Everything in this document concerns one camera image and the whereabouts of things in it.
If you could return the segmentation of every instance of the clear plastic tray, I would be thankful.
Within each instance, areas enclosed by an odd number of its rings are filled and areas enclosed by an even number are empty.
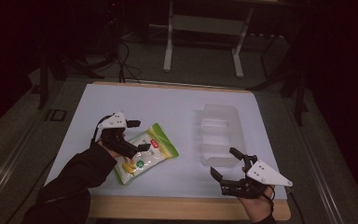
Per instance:
[[[205,166],[232,167],[239,160],[231,147],[246,153],[238,110],[232,105],[205,105],[200,115],[200,157]]]

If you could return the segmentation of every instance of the snack bag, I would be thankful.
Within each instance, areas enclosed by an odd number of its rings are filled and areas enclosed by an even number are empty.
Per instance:
[[[158,163],[179,156],[176,148],[157,123],[153,124],[145,132],[132,138],[129,142],[135,146],[150,144],[150,148],[147,151],[138,152],[132,159],[127,157],[116,158],[117,165],[115,171],[118,179],[124,185],[129,185],[135,177]]]

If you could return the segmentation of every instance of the cable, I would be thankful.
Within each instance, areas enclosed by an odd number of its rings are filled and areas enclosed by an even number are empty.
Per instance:
[[[89,144],[90,147],[92,146],[92,144],[94,144],[95,142],[97,142],[97,141],[95,141],[95,139],[96,139],[96,137],[97,137],[97,133],[98,133],[98,130],[99,130],[99,129],[98,129],[98,125],[99,125],[100,123],[102,123],[104,120],[109,119],[110,117],[112,117],[112,115],[107,115],[107,116],[101,118],[100,121],[97,123],[97,126],[95,127],[95,131],[94,131],[94,135],[92,136],[91,142],[90,142],[90,144]]]
[[[25,195],[25,197],[22,199],[21,203],[19,204],[19,206],[17,206],[16,210],[14,210],[14,212],[11,214],[11,216],[7,219],[7,221],[5,222],[6,224],[9,223],[11,221],[11,219],[13,219],[14,216],[17,215],[17,213],[19,212],[19,210],[22,208],[22,206],[25,204],[25,202],[28,200],[29,196],[32,194],[32,192],[34,192],[34,188],[36,188],[37,183],[39,182],[40,178],[42,178],[43,174],[46,172],[46,170],[49,168],[49,166],[54,162],[54,160],[56,159],[57,155],[55,155],[49,162],[48,164],[46,164],[46,166],[43,168],[42,172],[39,174],[39,176],[37,177],[36,181],[34,182],[34,184],[32,185],[31,189],[28,191],[28,193]]]
[[[120,64],[120,71],[119,71],[119,74],[118,74],[118,81],[119,81],[119,82],[123,81],[123,82],[125,83],[125,82],[126,82],[126,79],[125,79],[125,77],[124,77],[123,67],[125,66],[126,61],[127,61],[128,57],[129,57],[129,55],[130,55],[130,49],[129,49],[128,45],[126,45],[126,44],[123,43],[122,41],[120,41],[120,44],[122,44],[124,47],[126,47],[126,49],[127,49],[127,54],[126,54],[124,60],[122,60],[120,57],[117,57],[117,60],[118,60],[118,62],[119,62],[119,64]]]
[[[298,205],[298,203],[297,203],[297,201],[295,199],[295,195],[293,194],[293,190],[289,191],[288,194],[290,195],[290,197],[292,197],[293,202],[295,203],[295,206],[296,206],[296,208],[298,210],[298,214],[300,215],[300,218],[301,218],[301,223],[305,224],[305,218],[304,218],[304,216],[303,216],[303,214],[301,212],[300,206]]]
[[[135,79],[139,84],[141,84],[141,81],[138,79],[138,76],[140,76],[142,74],[142,70],[137,67],[130,66],[127,64],[125,64],[125,67],[126,67],[127,71],[131,74],[131,77],[133,77],[133,79]],[[136,69],[138,71],[138,74],[134,75],[133,72],[130,71],[130,68]]]
[[[68,4],[68,6],[70,8],[70,14],[71,14],[72,23],[76,27],[79,27],[79,25],[77,24],[76,15],[75,15],[75,12],[74,12],[74,9],[73,9],[73,6],[72,6],[70,0],[67,0],[67,4]],[[97,49],[99,49],[99,47],[101,45],[101,41],[103,39],[103,36],[105,35],[106,30],[108,30],[108,29],[106,29],[107,25],[105,25],[105,27],[103,28],[103,32],[102,32],[100,40],[98,42]],[[76,32],[77,32],[77,37],[80,38],[81,35],[80,35],[78,29],[76,29]],[[105,59],[103,61],[101,61],[101,62],[94,63],[94,64],[87,64],[87,63],[80,62],[78,60],[74,60],[72,63],[66,62],[66,65],[73,66],[73,67],[82,66],[82,67],[85,67],[85,69],[96,69],[96,68],[100,68],[100,67],[109,65],[110,63],[113,62],[114,59],[115,59],[115,53],[112,50],[110,50],[109,52],[106,53]]]
[[[273,188],[271,185],[268,185],[271,189],[272,189],[272,196],[271,196],[271,200],[275,199],[275,188]]]

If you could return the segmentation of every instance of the table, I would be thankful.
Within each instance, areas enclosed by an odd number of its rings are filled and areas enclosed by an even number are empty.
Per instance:
[[[197,151],[186,150],[186,148],[194,148],[195,143],[188,141],[189,136],[194,135],[192,131],[194,122],[174,122],[172,117],[179,121],[189,119],[189,116],[197,113],[198,109],[203,108],[203,104],[206,103],[230,104],[237,102],[239,112],[243,112],[245,107],[250,107],[252,109],[246,110],[249,114],[241,114],[242,126],[246,124],[248,127],[253,127],[243,130],[247,144],[246,149],[249,154],[256,153],[259,158],[263,158],[263,161],[278,169],[258,106],[250,92],[110,84],[95,83],[86,88],[62,143],[57,160],[48,175],[47,182],[57,176],[67,161],[77,152],[88,147],[96,122],[106,113],[111,114],[121,108],[126,113],[127,119],[142,121],[140,130],[149,127],[152,122],[158,120],[158,123],[178,149],[179,157],[153,167],[153,170],[138,177],[128,186],[120,186],[114,175],[108,176],[100,187],[90,191],[90,217],[204,220],[242,220],[248,218],[236,199],[220,194],[218,183],[209,175],[209,167],[202,166],[200,162],[193,162],[198,161],[198,158],[193,156]],[[155,95],[156,92],[159,92],[160,95],[150,99],[149,96]],[[249,104],[254,105],[255,103],[255,106],[244,105],[243,102],[247,101]],[[161,110],[161,105],[171,106],[175,111],[180,107],[183,109],[180,113],[172,114],[170,110]],[[136,135],[139,132],[128,129],[125,134],[126,137],[131,137],[131,135]],[[191,168],[194,172],[187,172],[186,169],[188,168]],[[183,176],[182,179],[179,177],[171,178],[171,176],[179,175]],[[290,210],[284,189],[277,187],[276,192],[274,216],[278,220],[287,220],[290,218]]]
[[[232,0],[229,3],[247,5],[248,8],[244,13],[247,15],[244,21],[222,20],[216,18],[205,18],[197,16],[179,15],[173,12],[173,3],[170,1],[169,19],[168,19],[168,41],[165,51],[163,70],[171,71],[172,63],[172,33],[173,30],[195,31],[222,35],[237,35],[239,37],[237,45],[232,49],[232,58],[237,78],[243,78],[242,65],[240,60],[240,52],[244,38],[246,37],[249,24],[251,22],[256,7],[275,6],[275,7],[310,7],[310,2],[299,3],[290,0]]]

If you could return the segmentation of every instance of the white board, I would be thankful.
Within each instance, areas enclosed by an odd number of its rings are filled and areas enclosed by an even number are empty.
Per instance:
[[[79,102],[59,154],[48,175],[55,178],[76,154],[90,146],[98,121],[106,115],[124,112],[126,119],[138,119],[141,126],[129,128],[130,139],[158,123],[179,152],[137,177],[130,185],[119,184],[112,172],[95,195],[161,196],[189,198],[226,198],[211,177],[210,167],[200,162],[197,137],[198,116],[206,104],[233,105],[240,114],[245,149],[278,170],[256,99],[252,93],[227,91],[194,91],[149,87],[126,87],[89,84]],[[238,180],[243,162],[234,168],[217,168],[225,179]],[[276,188],[276,199],[286,199],[283,187]]]

